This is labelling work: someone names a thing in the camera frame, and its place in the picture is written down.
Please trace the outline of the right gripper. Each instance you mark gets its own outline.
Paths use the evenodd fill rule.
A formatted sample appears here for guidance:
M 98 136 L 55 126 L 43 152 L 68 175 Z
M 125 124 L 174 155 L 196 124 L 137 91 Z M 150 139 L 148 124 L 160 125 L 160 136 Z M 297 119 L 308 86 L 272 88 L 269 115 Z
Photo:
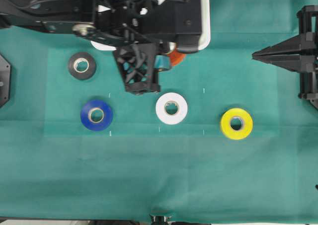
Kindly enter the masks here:
M 300 73 L 299 98 L 307 101 L 318 100 L 318 6 L 306 5 L 297 13 L 299 35 L 291 37 L 273 46 L 266 47 L 252 54 L 252 59 L 275 65 L 292 72 L 301 72 L 300 56 L 275 56 L 297 53 L 300 49 L 302 35 L 309 36 L 313 49 L 302 50 L 301 55 L 314 57 L 313 71 Z

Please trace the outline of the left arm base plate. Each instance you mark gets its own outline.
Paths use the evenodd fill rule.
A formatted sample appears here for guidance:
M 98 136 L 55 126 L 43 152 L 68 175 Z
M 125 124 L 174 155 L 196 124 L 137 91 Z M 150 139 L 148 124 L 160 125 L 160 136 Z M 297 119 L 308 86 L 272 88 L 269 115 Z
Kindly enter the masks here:
M 11 64 L 0 55 L 0 107 L 10 99 Z

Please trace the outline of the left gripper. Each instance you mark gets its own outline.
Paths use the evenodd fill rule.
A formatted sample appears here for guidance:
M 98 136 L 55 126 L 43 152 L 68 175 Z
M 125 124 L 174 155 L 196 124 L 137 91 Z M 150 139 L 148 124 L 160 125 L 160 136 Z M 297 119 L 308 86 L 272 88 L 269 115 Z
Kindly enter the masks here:
M 159 71 L 171 70 L 168 56 L 157 55 L 155 43 L 131 44 L 113 51 L 124 89 L 134 95 L 159 92 Z

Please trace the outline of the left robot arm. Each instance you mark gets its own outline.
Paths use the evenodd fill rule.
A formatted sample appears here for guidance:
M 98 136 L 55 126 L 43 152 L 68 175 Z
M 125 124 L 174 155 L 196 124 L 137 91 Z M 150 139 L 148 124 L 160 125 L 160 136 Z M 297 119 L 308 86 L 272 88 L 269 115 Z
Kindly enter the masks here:
M 0 0 L 0 26 L 73 34 L 115 48 L 125 90 L 159 92 L 156 57 L 196 53 L 201 0 Z

